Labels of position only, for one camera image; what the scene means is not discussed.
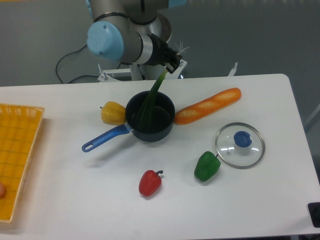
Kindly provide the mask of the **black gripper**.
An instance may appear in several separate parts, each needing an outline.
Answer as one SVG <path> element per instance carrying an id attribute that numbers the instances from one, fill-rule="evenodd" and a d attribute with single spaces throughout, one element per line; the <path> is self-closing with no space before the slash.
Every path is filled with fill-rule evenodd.
<path id="1" fill-rule="evenodd" d="M 152 54 L 149 58 L 149 65 L 165 66 L 167 71 L 170 74 L 173 74 L 176 70 L 176 67 L 178 68 L 182 65 L 183 56 L 179 52 L 169 47 L 169 45 L 157 35 L 151 34 L 149 37 L 152 42 Z"/>

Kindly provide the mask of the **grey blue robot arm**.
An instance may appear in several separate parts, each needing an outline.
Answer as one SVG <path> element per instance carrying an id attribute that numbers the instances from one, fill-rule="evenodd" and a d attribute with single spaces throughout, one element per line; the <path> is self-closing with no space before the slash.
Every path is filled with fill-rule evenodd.
<path id="1" fill-rule="evenodd" d="M 184 5 L 184 0 L 88 0 L 93 24 L 87 47 L 96 56 L 124 64 L 164 66 L 174 73 L 182 56 L 154 33 L 140 33 L 130 23 L 144 25 L 157 18 L 157 11 Z"/>

